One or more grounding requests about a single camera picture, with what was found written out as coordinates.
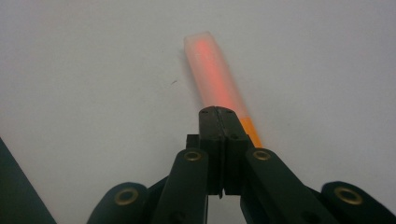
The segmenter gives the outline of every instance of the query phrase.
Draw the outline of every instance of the clamp jaw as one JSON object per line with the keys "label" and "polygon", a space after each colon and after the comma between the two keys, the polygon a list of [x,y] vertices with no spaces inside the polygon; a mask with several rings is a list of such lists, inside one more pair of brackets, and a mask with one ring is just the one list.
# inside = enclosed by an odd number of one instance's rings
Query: clamp jaw
{"label": "clamp jaw", "polygon": [[88,223],[206,223],[208,195],[239,195],[247,223],[396,223],[362,189],[344,182],[306,187],[271,150],[255,148],[235,113],[210,106],[188,134],[171,173],[150,188],[111,189]]}

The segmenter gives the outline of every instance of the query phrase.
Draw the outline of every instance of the gray background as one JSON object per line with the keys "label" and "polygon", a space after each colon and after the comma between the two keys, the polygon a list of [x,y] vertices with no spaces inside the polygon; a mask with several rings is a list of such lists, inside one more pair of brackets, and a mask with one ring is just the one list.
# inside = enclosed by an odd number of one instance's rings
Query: gray background
{"label": "gray background", "polygon": [[[59,223],[166,176],[202,108],[183,38],[210,31],[264,145],[313,189],[396,213],[395,1],[0,3],[0,135]],[[237,197],[208,223],[244,223]]]}

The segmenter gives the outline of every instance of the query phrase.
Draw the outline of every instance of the brass screw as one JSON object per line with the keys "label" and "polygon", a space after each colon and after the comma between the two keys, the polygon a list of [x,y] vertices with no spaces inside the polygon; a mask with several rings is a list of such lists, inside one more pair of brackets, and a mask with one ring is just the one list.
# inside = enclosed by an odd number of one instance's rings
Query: brass screw
{"label": "brass screw", "polygon": [[259,150],[253,152],[253,156],[257,160],[261,160],[261,161],[268,161],[271,158],[270,154],[268,154],[267,152],[264,152],[264,151],[259,151]]}
{"label": "brass screw", "polygon": [[184,154],[184,159],[187,161],[198,161],[202,158],[201,154],[196,151],[189,151],[186,154]]}
{"label": "brass screw", "polygon": [[116,196],[114,197],[114,202],[120,206],[128,205],[130,203],[134,203],[138,196],[139,193],[136,189],[126,188],[117,192]]}
{"label": "brass screw", "polygon": [[337,187],[334,189],[334,193],[341,201],[345,203],[353,205],[359,205],[363,203],[363,198],[359,195],[359,193],[352,189]]}

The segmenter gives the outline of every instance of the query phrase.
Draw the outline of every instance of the orange glowing rod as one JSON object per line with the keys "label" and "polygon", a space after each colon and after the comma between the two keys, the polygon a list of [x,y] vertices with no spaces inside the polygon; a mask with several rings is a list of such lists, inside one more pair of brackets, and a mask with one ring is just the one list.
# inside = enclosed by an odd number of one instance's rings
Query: orange glowing rod
{"label": "orange glowing rod", "polygon": [[233,110],[255,147],[262,147],[231,72],[219,46],[209,33],[190,35],[184,39],[184,50],[201,94],[204,107],[217,105]]}

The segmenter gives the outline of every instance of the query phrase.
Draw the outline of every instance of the glowing tube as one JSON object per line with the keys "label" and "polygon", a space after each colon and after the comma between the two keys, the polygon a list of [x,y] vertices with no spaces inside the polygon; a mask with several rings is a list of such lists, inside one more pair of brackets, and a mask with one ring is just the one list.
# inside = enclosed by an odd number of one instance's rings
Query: glowing tube
{"label": "glowing tube", "polygon": [[209,32],[187,36],[184,38],[184,50],[204,107],[217,105],[233,110],[254,146],[262,147],[245,104],[233,83],[231,72],[213,36]]}

